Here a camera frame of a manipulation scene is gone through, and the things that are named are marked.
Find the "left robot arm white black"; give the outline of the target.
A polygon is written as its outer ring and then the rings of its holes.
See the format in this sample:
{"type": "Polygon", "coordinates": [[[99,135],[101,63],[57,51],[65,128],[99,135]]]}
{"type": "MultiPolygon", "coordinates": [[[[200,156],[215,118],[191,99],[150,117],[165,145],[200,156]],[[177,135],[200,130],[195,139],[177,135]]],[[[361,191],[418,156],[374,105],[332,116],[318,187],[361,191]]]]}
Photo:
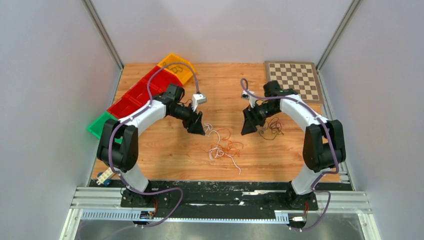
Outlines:
{"type": "Polygon", "coordinates": [[[155,122],[171,116],[181,120],[188,133],[205,135],[203,114],[197,108],[207,102],[206,96],[193,94],[192,102],[184,105],[180,102],[184,94],[183,87],[169,84],[166,91],[153,96],[132,115],[119,120],[108,119],[103,125],[96,157],[134,192],[133,200],[140,207],[147,207],[153,201],[153,193],[147,190],[149,180],[137,165],[141,133],[155,122]]]}

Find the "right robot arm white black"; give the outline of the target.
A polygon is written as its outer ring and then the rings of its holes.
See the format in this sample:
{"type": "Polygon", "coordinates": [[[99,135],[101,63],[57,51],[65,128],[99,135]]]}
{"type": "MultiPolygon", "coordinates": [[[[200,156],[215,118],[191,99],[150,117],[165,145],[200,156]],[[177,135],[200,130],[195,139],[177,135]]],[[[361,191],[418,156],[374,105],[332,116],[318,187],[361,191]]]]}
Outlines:
{"type": "Polygon", "coordinates": [[[340,163],[346,159],[343,125],[329,120],[309,107],[292,88],[282,89],[276,80],[263,86],[264,95],[257,96],[248,89],[248,81],[240,80],[242,98],[249,101],[243,112],[242,135],[255,133],[267,118],[278,113],[289,116],[304,132],[302,157],[304,165],[290,182],[285,195],[286,204],[298,209],[306,201],[324,175],[338,174],[340,163]]]}

